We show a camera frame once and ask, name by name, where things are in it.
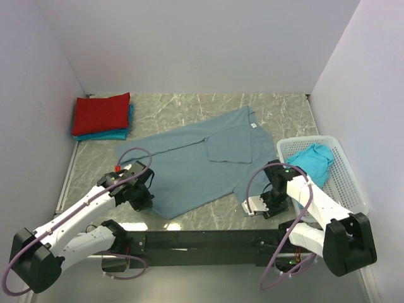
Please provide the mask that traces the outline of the grey-blue t-shirt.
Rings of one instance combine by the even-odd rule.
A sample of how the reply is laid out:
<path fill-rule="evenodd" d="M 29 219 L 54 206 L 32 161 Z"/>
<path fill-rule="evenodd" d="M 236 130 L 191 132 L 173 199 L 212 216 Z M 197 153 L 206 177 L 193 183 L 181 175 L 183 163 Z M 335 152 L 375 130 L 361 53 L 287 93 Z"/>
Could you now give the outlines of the grey-blue t-shirt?
<path fill-rule="evenodd" d="M 152 210 L 173 219 L 234 193 L 239 202 L 269 183 L 259 168 L 277 158 L 272 135 L 249 106 L 116 147 L 124 165 L 151 162 Z"/>

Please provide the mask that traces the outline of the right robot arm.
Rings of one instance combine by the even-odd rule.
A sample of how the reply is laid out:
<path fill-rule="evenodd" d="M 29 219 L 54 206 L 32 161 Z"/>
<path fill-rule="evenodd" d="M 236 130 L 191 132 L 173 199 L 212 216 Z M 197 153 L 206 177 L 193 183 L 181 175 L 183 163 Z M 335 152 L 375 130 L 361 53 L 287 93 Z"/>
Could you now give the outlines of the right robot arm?
<path fill-rule="evenodd" d="M 299 167 L 274 160 L 264 166 L 264 171 L 272 185 L 271 196 L 296 200 L 304 206 L 302 212 L 308 212 L 321 227 L 316 229 L 301 218 L 295 219 L 277 236 L 274 258 L 281 250 L 290 252 L 299 246 L 322 257 L 335 276 L 377 261 L 371 223 L 365 214 L 339 205 Z"/>

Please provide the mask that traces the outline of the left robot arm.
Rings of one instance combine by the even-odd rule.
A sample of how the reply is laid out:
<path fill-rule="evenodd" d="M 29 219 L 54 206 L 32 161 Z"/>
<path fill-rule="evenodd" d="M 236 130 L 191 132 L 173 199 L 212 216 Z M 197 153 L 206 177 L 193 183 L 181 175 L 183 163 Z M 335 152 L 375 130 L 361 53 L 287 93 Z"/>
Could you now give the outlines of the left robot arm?
<path fill-rule="evenodd" d="M 132 241 L 128 231 L 113 220 L 106 220 L 89 232 L 85 229 L 124 203 L 135 211 L 151 208 L 154 196 L 149 187 L 154 175 L 139 161 L 129 169 L 116 167 L 103 175 L 84 197 L 58 217 L 33 231 L 24 228 L 17 232 L 8 270 L 38 294 L 53 285 L 66 269 L 93 254 L 138 260 L 144 252 L 144 237 Z"/>

